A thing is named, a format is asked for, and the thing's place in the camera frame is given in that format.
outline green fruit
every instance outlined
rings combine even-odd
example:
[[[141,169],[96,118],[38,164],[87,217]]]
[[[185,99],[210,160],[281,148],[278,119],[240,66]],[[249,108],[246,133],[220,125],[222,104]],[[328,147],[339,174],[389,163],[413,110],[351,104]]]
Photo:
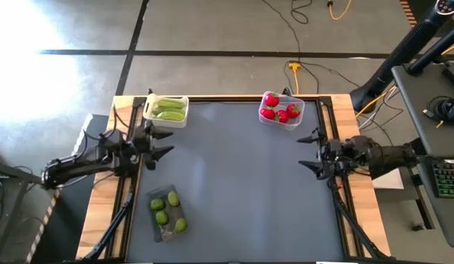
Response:
[[[180,204],[180,199],[177,197],[177,194],[174,191],[170,191],[168,194],[168,202],[170,205],[178,206]]]
[[[161,119],[161,120],[173,120],[173,121],[183,121],[185,115],[178,113],[178,112],[162,112],[160,114],[157,114],[156,118]]]
[[[150,209],[152,210],[162,210],[163,208],[165,208],[165,203],[162,199],[153,199],[150,202]]]
[[[169,100],[169,99],[162,99],[162,100],[159,100],[158,106],[162,106],[162,107],[173,107],[173,108],[181,109],[181,108],[183,108],[184,106],[186,106],[186,104],[183,103],[183,102],[180,102],[180,101]]]
[[[157,114],[160,114],[160,113],[162,113],[164,111],[173,111],[173,112],[180,113],[182,115],[186,115],[186,111],[184,111],[184,110],[176,109],[176,108],[172,108],[172,107],[162,107],[162,106],[161,107],[157,107],[156,109],[154,109],[152,111],[152,113],[154,115],[157,115]]]
[[[181,233],[188,228],[188,222],[185,219],[178,219],[175,224],[175,232]]]
[[[156,223],[159,225],[168,224],[168,215],[163,211],[156,212],[155,219]]]

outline wooden table frame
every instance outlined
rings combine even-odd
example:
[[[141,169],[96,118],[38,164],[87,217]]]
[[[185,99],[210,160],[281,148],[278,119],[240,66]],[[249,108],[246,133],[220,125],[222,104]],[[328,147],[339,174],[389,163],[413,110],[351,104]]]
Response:
[[[262,95],[189,95],[190,99],[196,100],[200,98],[208,100],[251,100],[260,98]],[[359,134],[359,129],[356,125],[356,118],[354,110],[352,109],[351,99],[349,95],[299,95],[300,98],[308,98],[310,100],[321,100],[321,112],[323,113],[323,120],[328,139],[340,137],[341,139],[350,138]],[[136,99],[134,96],[117,96],[114,97],[114,105],[117,108],[117,113],[121,119],[128,124],[133,115],[133,122],[142,121],[141,111],[133,113],[132,109],[135,105],[139,105],[143,100]],[[108,121],[108,129],[114,127],[114,115],[111,112]],[[117,122],[117,128],[121,131],[128,132],[128,129]],[[109,172],[97,173],[95,181],[107,176]],[[117,212],[120,206],[120,197],[125,199],[128,193],[129,185],[132,179],[119,179],[111,177],[104,182],[99,183],[92,190],[89,206],[87,209],[87,217],[85,219],[84,228],[81,235],[80,244],[78,245],[77,257],[86,255],[92,247],[99,241],[102,234],[106,231],[112,216]],[[387,243],[386,234],[384,231],[383,223],[378,209],[373,184],[368,176],[351,175],[344,182],[345,186],[350,187],[348,192],[340,190],[341,197],[346,202],[352,201],[349,208],[350,211],[355,211],[357,220],[363,230],[367,233],[369,238],[374,244],[385,254],[389,255],[389,247]],[[120,257],[125,256],[125,247],[121,247],[127,240],[127,235],[123,235],[123,230],[127,229],[130,225],[126,219],[121,223],[114,236],[113,242],[108,246],[111,248],[105,251],[101,257]],[[346,241],[342,241],[343,248],[345,247],[348,254],[345,256],[369,256],[364,250],[362,253],[362,245],[356,243],[355,236],[345,219],[338,217],[338,222],[343,224],[343,231],[345,232]]]

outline concrete floor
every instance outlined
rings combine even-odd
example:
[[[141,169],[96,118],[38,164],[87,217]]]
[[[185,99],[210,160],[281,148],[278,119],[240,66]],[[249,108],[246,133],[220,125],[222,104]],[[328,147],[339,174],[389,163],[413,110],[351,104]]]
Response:
[[[388,54],[410,30],[398,0],[354,0],[340,21],[329,17],[324,0],[314,1],[303,10],[310,19],[307,25],[291,19],[289,1],[268,1],[296,29],[303,52]],[[87,114],[108,113],[125,56],[36,55],[34,51],[127,50],[142,0],[20,3],[0,2],[0,39],[7,40],[0,42],[0,154],[7,163],[29,166],[37,174],[50,159],[72,151]],[[336,12],[345,6],[345,1],[335,3]],[[291,30],[260,0],[151,0],[136,49],[297,51]],[[135,56],[123,94],[144,95],[148,88],[165,95],[280,92],[288,85],[282,72],[287,60]],[[303,60],[338,70],[357,84],[365,83],[382,63],[380,59]],[[348,93],[354,88],[328,70],[313,66],[310,70],[319,79],[320,93]],[[316,93],[315,80],[303,70],[299,83],[301,93]],[[395,144],[412,140],[417,133],[402,99],[397,95],[390,102],[405,112],[385,130]],[[384,122],[394,113],[383,107],[376,121]],[[389,144],[379,129],[363,134]],[[11,208],[17,187],[16,181],[7,182],[5,211]],[[40,188],[30,191],[21,218],[42,217],[51,195]],[[454,263],[454,249],[439,228],[418,233],[408,228],[409,219],[418,217],[415,203],[379,202],[394,256]],[[413,213],[402,214],[405,208]],[[0,223],[0,235],[6,220]],[[11,237],[2,261],[26,257],[38,222],[26,223]]]

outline black desk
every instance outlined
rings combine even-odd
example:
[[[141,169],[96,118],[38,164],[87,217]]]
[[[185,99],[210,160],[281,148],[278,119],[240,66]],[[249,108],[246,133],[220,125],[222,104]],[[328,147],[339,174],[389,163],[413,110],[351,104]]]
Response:
[[[427,154],[454,158],[454,126],[436,128],[437,122],[422,113],[436,96],[454,98],[454,85],[442,75],[443,69],[443,65],[429,65],[418,77],[410,76],[403,66],[394,67],[392,72]]]
[[[429,156],[449,158],[454,157],[454,126],[443,125],[436,128],[437,123],[422,113],[427,102],[436,96],[446,95],[454,98],[454,86],[442,75],[443,69],[443,65],[430,65],[418,77],[407,74],[403,66],[394,67],[392,72],[425,151]],[[454,247],[454,199],[441,199],[435,196],[431,181],[433,174],[430,173],[427,162],[428,158],[421,157],[417,166],[420,179],[442,232],[448,244]]]

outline plastic container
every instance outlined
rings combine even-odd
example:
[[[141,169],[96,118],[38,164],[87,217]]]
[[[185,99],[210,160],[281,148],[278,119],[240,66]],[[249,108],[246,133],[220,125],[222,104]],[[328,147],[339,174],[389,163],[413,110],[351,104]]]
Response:
[[[275,112],[277,112],[279,110],[286,110],[287,106],[290,105],[291,103],[295,103],[297,106],[300,106],[300,109],[301,109],[299,116],[297,116],[296,118],[290,118],[287,123],[281,123],[276,120],[269,120],[269,119],[263,117],[260,113],[262,108],[267,107],[267,105],[264,103],[264,100],[266,98],[266,95],[269,93],[275,93],[275,92],[267,91],[263,94],[263,99],[261,100],[261,105],[259,107],[259,110],[257,111],[257,113],[259,114],[259,121],[263,124],[272,125],[272,126],[275,126],[278,128],[284,128],[289,131],[292,131],[296,127],[298,127],[301,123],[301,118],[303,117],[303,110],[305,109],[305,102],[302,99],[293,98],[293,97],[290,97],[287,95],[278,95],[279,104],[272,108]]]
[[[161,188],[157,188],[147,194],[148,198],[148,203],[147,203],[147,209],[150,212],[150,220],[152,222],[152,228],[153,228],[153,240],[157,243],[167,241],[170,238],[173,238],[178,235],[182,235],[187,230],[181,233],[176,233],[175,232],[175,223],[178,219],[186,217],[184,216],[184,211],[182,208],[182,199],[179,194],[177,194],[180,204],[177,207],[171,206],[170,203],[168,202],[168,194],[170,191],[174,191],[177,194],[176,188],[173,185],[168,185],[164,186]],[[152,209],[150,209],[150,202],[153,199],[162,199],[163,202],[165,203],[165,208],[163,211],[168,215],[168,224],[165,224],[164,226],[160,226],[156,223],[155,219],[155,214],[156,212]]]
[[[185,103],[185,107],[182,109],[186,113],[184,120],[182,121],[173,121],[173,120],[160,120],[157,119],[156,116],[153,114],[153,110],[156,109],[158,106],[159,100],[162,99],[170,99],[173,101],[179,101]],[[144,110],[144,118],[147,120],[151,120],[152,124],[157,127],[163,127],[163,128],[184,128],[186,124],[188,123],[188,114],[189,114],[189,98],[187,96],[184,96],[179,99],[174,99],[174,98],[166,98],[164,96],[157,96],[156,94],[150,94],[147,97],[147,103],[145,104],[145,110]]]

